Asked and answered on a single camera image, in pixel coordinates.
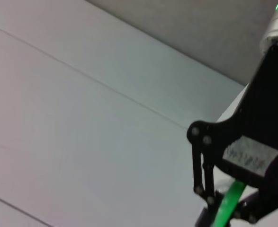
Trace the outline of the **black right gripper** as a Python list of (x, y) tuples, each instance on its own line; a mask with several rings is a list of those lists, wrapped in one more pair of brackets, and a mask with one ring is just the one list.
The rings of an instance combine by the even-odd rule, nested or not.
[(193, 122), (189, 142), (223, 147), (222, 172), (278, 195), (278, 44), (263, 58), (231, 117), (216, 123)]

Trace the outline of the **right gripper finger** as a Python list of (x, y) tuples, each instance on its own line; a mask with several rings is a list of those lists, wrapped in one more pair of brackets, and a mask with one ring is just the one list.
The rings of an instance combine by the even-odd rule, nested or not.
[(196, 227), (211, 227), (219, 211), (223, 194), (215, 189), (214, 167), (222, 161), (223, 147), (201, 142), (191, 142), (194, 193), (206, 202)]
[(250, 224), (256, 224), (259, 220), (278, 209), (278, 195), (256, 191), (255, 193), (238, 202), (230, 220), (239, 219)]

